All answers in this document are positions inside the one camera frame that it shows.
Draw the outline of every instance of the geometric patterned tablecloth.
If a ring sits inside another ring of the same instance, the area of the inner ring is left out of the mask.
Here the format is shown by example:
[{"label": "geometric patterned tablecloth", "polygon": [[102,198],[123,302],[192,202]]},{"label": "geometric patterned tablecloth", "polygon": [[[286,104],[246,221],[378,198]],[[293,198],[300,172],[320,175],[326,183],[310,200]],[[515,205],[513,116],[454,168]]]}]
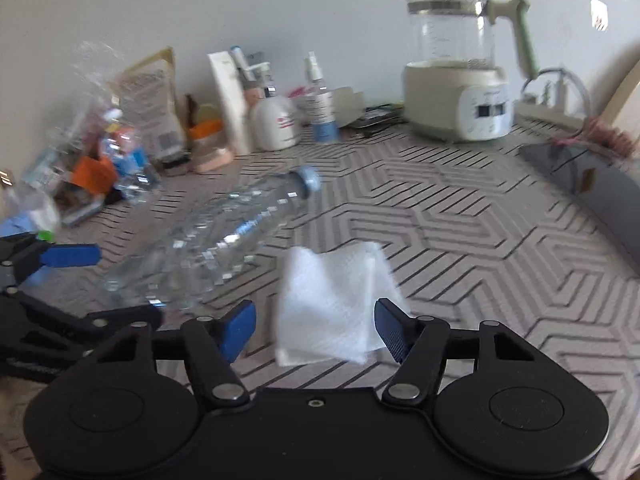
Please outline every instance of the geometric patterned tablecloth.
[{"label": "geometric patterned tablecloth", "polygon": [[[311,164],[322,177],[317,199],[269,238],[207,307],[221,315],[244,298],[255,301],[258,329],[234,364],[248,389],[382,390],[397,369],[388,352],[365,365],[334,360],[280,368],[270,323],[278,258],[288,247],[331,251],[373,240],[384,247],[415,315],[431,314],[455,328],[500,320],[594,390],[609,410],[610,432],[593,471],[623,480],[640,466],[640,279],[590,215],[517,155],[520,145],[543,139],[516,126],[490,143],[446,146],[400,125],[339,144],[318,145],[305,136],[293,148],[241,157],[219,173],[168,178],[153,204],[114,206],[70,232],[76,242],[99,243],[104,259],[60,272],[45,297],[76,314],[105,308],[96,285],[112,263],[211,196]],[[471,369],[449,362],[443,386]],[[160,363],[159,370],[188,380],[176,363]]]}]

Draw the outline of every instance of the green handle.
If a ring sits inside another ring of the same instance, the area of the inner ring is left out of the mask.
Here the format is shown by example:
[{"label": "green handle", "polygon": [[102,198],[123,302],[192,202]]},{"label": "green handle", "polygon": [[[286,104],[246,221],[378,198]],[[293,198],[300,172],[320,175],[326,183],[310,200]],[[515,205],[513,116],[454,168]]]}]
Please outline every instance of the green handle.
[{"label": "green handle", "polygon": [[492,25],[499,16],[509,18],[513,23],[513,32],[518,49],[518,64],[524,77],[529,80],[538,78],[540,67],[531,43],[531,35],[525,16],[529,10],[527,0],[511,0],[510,2],[487,1],[487,15]]}]

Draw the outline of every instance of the electric kettle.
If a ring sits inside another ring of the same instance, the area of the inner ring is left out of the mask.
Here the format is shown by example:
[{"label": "electric kettle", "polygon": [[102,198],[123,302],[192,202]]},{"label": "electric kettle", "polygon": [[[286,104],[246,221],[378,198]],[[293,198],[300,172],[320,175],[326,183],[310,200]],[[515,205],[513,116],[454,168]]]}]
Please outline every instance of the electric kettle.
[{"label": "electric kettle", "polygon": [[404,69],[404,113],[414,131],[447,142],[488,140],[509,133],[508,80],[494,64],[491,27],[513,22],[518,62],[538,77],[525,14],[526,0],[407,0],[414,61]]}]

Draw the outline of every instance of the white cloth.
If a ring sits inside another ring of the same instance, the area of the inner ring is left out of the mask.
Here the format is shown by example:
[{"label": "white cloth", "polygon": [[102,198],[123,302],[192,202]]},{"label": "white cloth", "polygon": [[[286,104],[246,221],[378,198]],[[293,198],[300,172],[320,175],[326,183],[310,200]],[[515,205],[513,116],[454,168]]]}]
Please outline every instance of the white cloth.
[{"label": "white cloth", "polygon": [[376,301],[389,298],[409,312],[377,243],[324,254],[292,247],[285,258],[274,323],[280,366],[331,358],[363,364],[384,346],[374,324]]}]

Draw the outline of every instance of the glass kettle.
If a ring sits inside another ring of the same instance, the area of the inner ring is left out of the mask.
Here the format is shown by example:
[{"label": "glass kettle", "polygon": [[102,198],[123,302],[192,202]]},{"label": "glass kettle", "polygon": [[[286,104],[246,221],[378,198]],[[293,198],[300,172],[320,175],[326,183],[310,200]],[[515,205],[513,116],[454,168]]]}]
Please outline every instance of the glass kettle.
[{"label": "glass kettle", "polygon": [[538,76],[524,16],[526,0],[407,0],[414,35],[414,66],[494,69],[491,26],[503,16],[513,22],[518,62],[526,78]]}]

